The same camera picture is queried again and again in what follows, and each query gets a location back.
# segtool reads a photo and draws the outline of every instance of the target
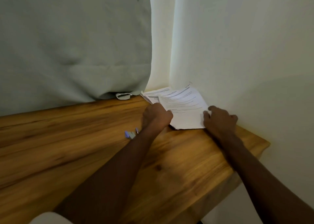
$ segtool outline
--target wooden table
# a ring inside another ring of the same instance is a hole
[[[137,96],[0,117],[0,223],[28,223],[52,210],[140,127]],[[237,127],[257,157],[266,140]],[[195,224],[240,184],[202,129],[166,128],[155,140],[121,223]]]

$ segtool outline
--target forearm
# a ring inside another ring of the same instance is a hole
[[[56,213],[74,224],[116,223],[151,143],[161,132],[152,123],[82,183]]]
[[[221,140],[263,223],[314,223],[314,211],[275,178],[235,135]]]

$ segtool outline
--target sheet of paper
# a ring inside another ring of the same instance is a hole
[[[141,93],[141,96],[146,100],[148,99],[151,104],[154,104],[154,103],[159,103],[159,98],[158,98],[159,95],[161,96],[169,95],[169,94],[172,94],[173,92],[175,91],[172,91],[171,87],[166,87],[166,88],[162,88],[162,89],[158,89],[158,90],[154,90],[150,92]]]
[[[204,128],[203,111],[207,111],[208,106],[191,85],[168,95],[159,95],[159,101],[166,110],[172,111],[170,125],[175,129]]]

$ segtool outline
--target white wall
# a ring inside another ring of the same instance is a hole
[[[191,81],[268,139],[262,162],[312,207],[313,15],[314,0],[176,0],[170,71],[174,88]],[[261,223],[244,186],[213,220]]]
[[[175,0],[150,0],[152,8],[152,70],[146,91],[169,86]]]

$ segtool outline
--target hand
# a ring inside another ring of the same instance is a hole
[[[160,103],[154,103],[148,106],[143,113],[142,129],[153,123],[154,128],[162,131],[170,124],[172,118],[173,114],[170,110],[166,111]]]
[[[210,106],[208,110],[212,111],[212,115],[208,111],[204,111],[204,126],[215,138],[220,142],[224,136],[234,134],[236,122],[238,121],[237,115],[229,115],[226,110],[220,109],[215,106]]]

